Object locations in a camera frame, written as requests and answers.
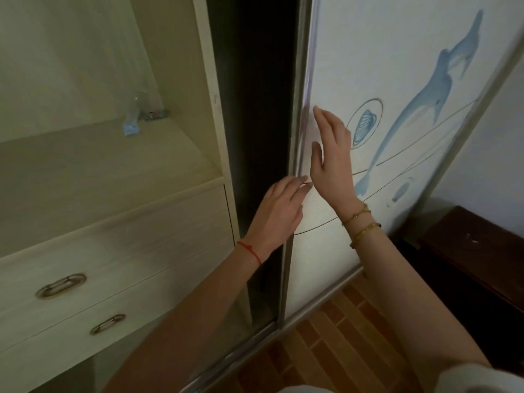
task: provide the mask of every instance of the hand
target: hand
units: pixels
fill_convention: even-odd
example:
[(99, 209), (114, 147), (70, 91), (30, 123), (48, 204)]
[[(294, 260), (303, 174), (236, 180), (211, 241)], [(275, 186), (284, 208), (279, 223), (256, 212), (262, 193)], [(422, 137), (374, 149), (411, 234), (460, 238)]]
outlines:
[(260, 203), (242, 242), (251, 245), (262, 262), (284, 244), (302, 220), (302, 203), (313, 186), (301, 187), (307, 179), (285, 177), (269, 188)]
[(331, 112), (313, 107), (313, 115), (324, 144), (313, 142), (311, 152), (311, 180), (318, 193), (335, 210), (341, 220), (360, 211), (364, 206), (353, 188), (351, 171), (351, 132), (340, 118)]

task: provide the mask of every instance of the person's left hand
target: person's left hand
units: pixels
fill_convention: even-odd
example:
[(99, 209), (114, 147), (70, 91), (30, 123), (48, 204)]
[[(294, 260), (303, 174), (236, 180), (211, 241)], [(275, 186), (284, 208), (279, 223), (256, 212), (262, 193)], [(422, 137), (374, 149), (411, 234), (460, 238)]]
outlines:
[(287, 176), (272, 185), (260, 203), (253, 221), (242, 239), (251, 245), (262, 262), (280, 247), (297, 229), (302, 220), (302, 203), (312, 183), (308, 179)]

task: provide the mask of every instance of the bracelet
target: bracelet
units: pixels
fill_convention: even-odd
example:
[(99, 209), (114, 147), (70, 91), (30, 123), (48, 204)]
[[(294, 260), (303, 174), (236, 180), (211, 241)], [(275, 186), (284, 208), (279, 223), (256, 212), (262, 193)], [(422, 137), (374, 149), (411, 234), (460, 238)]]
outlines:
[(253, 247), (251, 245), (248, 245), (248, 244), (244, 244), (242, 243), (240, 240), (236, 242), (237, 244), (240, 244), (241, 246), (243, 246), (246, 250), (248, 250), (249, 252), (251, 252), (253, 254), (253, 256), (255, 258), (257, 258), (257, 261), (258, 261), (258, 264), (259, 266), (262, 266), (262, 261), (260, 260), (260, 258), (258, 257), (257, 253), (253, 250)]
[(358, 233), (356, 236), (355, 236), (355, 239), (352, 241), (351, 243), (351, 248), (352, 249), (355, 249), (355, 245), (358, 244), (358, 242), (371, 230), (373, 230), (373, 228), (375, 227), (382, 227), (381, 224), (379, 223), (371, 223), (370, 225), (368, 225), (364, 230), (362, 230), (360, 233)]
[(351, 218), (346, 220), (345, 222), (342, 222), (342, 226), (345, 226), (346, 223), (350, 223), (353, 219), (357, 219), (360, 214), (363, 214), (364, 212), (371, 213), (370, 209), (367, 207), (367, 204), (364, 203), (364, 208), (362, 208), (361, 211), (358, 211), (355, 215), (353, 215)]

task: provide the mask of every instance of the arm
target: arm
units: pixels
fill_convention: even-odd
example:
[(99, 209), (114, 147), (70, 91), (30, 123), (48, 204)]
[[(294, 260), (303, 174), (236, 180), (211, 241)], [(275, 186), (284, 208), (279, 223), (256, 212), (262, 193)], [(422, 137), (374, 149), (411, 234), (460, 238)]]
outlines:
[[(311, 179), (338, 217), (348, 221), (364, 206), (353, 189), (351, 133), (334, 114), (318, 107), (313, 112), (324, 144), (324, 159), (320, 144), (313, 143)], [(363, 213), (345, 227), (354, 239), (373, 222), (369, 213)], [(468, 332), (380, 228), (364, 235), (356, 250), (384, 315), (426, 392), (433, 391), (440, 373), (454, 365), (490, 366)]]
[[(302, 202), (311, 184), (307, 177), (286, 177), (272, 185), (262, 200), (243, 243), (261, 261), (296, 230)], [(105, 387), (105, 393), (180, 391), (202, 351), (259, 264), (237, 246), (128, 357)]]

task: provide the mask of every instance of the tile floor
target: tile floor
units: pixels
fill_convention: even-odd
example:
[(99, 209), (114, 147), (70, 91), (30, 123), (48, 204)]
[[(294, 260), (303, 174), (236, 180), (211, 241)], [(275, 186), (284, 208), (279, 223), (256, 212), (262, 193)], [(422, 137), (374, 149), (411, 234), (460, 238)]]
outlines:
[(304, 384), (340, 393), (422, 392), (362, 274), (208, 393)]

